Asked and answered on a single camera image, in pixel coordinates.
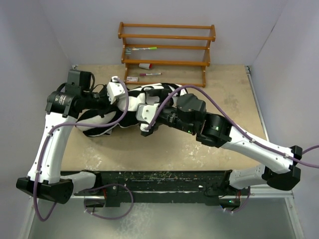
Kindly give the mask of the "black white striped pillowcase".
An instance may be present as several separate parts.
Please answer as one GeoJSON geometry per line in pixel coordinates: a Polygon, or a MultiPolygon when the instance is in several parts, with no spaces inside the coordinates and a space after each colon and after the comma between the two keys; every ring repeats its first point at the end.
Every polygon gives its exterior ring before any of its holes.
{"type": "MultiPolygon", "coordinates": [[[[77,126],[78,130],[87,137],[97,137],[101,135],[110,135],[112,129],[119,126],[128,128],[138,124],[136,111],[138,104],[152,105],[162,102],[171,92],[181,87],[174,83],[156,83],[141,85],[128,90],[129,105],[128,112],[124,118],[117,124],[108,127],[77,126]]],[[[102,110],[87,110],[78,119],[78,123],[84,124],[108,124],[117,121],[123,114],[126,107],[126,99],[121,98],[116,103],[110,104],[102,110]]]]}

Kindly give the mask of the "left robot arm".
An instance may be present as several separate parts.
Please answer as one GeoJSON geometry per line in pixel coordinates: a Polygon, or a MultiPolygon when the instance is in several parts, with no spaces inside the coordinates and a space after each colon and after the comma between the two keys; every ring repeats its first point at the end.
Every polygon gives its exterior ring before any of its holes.
{"type": "Polygon", "coordinates": [[[101,193],[101,174],[81,171],[61,176],[61,163],[69,135],[74,126],[99,127],[97,123],[78,123],[82,112],[102,110],[125,99],[128,91],[117,76],[95,92],[95,77],[86,71],[70,70],[67,81],[47,98],[45,127],[38,153],[26,177],[17,179],[16,188],[34,200],[65,204],[82,190],[91,195],[101,193]]]}

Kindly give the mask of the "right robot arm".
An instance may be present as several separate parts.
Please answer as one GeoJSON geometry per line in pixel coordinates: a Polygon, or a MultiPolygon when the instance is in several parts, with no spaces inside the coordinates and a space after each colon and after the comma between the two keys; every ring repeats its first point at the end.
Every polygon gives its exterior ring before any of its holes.
{"type": "Polygon", "coordinates": [[[161,124],[195,135],[203,145],[228,149],[259,162],[244,170],[229,170],[222,182],[222,191],[233,195],[249,186],[267,184],[272,188],[289,191],[300,181],[301,170],[291,160],[301,159],[298,146],[281,147],[236,128],[225,117],[206,111],[206,103],[194,94],[179,97],[175,106],[158,103],[139,104],[136,118],[141,134],[148,136],[161,124]]]}

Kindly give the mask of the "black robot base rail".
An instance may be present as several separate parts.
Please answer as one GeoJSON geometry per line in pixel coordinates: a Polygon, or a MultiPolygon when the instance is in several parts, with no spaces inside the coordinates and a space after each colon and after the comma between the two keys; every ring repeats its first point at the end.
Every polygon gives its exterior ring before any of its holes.
{"type": "Polygon", "coordinates": [[[105,200],[104,206],[121,203],[199,203],[237,208],[247,189],[228,185],[228,171],[102,171],[96,192],[83,190],[78,196],[105,200]]]}

